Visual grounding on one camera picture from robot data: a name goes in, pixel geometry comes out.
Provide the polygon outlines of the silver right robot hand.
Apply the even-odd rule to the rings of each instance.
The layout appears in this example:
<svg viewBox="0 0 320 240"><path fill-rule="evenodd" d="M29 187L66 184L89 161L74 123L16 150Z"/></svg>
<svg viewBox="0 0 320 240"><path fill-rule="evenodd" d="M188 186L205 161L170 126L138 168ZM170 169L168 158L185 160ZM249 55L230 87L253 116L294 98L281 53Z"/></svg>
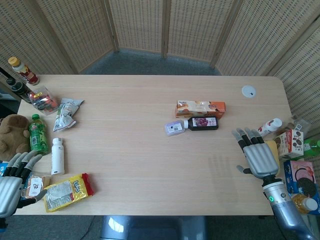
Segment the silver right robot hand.
<svg viewBox="0 0 320 240"><path fill-rule="evenodd" d="M238 145L240 146L245 159L248 162L248 168L237 165L236 168L243 174L251 174L258 179L269 179L275 177L279 165L263 138L255 129L237 128L232 131Z"/></svg>

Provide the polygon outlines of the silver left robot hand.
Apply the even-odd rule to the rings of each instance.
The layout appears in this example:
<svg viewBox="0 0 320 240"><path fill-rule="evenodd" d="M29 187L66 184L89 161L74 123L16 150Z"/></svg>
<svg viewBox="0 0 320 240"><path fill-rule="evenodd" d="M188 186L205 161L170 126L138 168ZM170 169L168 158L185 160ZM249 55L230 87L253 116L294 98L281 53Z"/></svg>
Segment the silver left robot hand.
<svg viewBox="0 0 320 240"><path fill-rule="evenodd" d="M46 195L48 190L43 189L32 198L21 199L21 193L29 175L42 157L37 151L32 150L15 154L8 162L0 178L0 217L2 219L13 215L17 209L35 204Z"/></svg>

